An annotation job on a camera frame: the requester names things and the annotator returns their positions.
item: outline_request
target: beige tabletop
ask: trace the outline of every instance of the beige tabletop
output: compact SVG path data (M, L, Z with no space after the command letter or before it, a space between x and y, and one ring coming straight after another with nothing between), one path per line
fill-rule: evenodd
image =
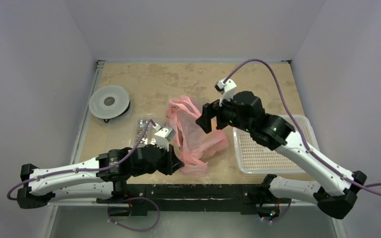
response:
M164 120L168 102L188 95L201 104L219 99L214 84L226 77L237 64L228 63L106 63L99 88L120 85L130 94L131 111L108 124L91 116L79 161L85 161L110 149L131 146L137 120L146 115ZM287 63L272 64L284 98L293 114L304 115L293 73ZM237 91L252 91L262 100L265 111L285 114L277 88L269 70L261 64L242 67L232 79ZM240 171L234 149L232 128L224 129L229 142L226 151L217 153L208 162L208 173L185 176L179 171L172 176L159 172L130 178L128 183L260 183L264 175L247 175ZM281 175L289 179L313 180L307 174Z

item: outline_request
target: pink plastic bag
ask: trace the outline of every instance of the pink plastic bag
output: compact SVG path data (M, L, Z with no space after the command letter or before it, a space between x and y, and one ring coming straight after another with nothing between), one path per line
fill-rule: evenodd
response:
M176 131L174 140L181 147L180 160L185 166L180 171L185 175L201 175L208 172L208 163L201 161L216 152L227 149L226 133L215 130L209 134L196 124L201 116L202 105L188 96L172 99L167 107L167 126Z

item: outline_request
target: white tray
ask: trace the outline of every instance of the white tray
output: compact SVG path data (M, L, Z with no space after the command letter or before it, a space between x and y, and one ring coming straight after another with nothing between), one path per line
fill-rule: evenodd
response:
M279 115L294 125L288 115ZM303 115L294 115L306 140L316 149L318 142L309 119ZM234 147L239 168L246 174L296 174L304 173L299 166L286 157L256 144L249 133L233 128Z

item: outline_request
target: gray floor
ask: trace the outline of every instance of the gray floor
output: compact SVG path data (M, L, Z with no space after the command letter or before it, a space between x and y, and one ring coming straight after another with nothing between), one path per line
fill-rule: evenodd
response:
M155 221L148 217L117 219L125 225L144 228ZM332 221L318 208L292 207L285 219L269 226L257 216L239 213L162 212L156 228L131 232L107 223L105 207L59 208L52 237L54 238L335 238Z

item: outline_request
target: gray wall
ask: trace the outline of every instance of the gray wall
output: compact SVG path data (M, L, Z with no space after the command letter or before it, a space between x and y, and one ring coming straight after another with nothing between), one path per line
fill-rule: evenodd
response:
M381 181L381 0L326 1L292 69L320 148ZM381 197L360 191L345 225L381 237Z
M69 163L94 63L63 0L0 0L0 237L39 237L47 208L5 194L22 164Z
M66 0L98 59L294 57L325 0Z

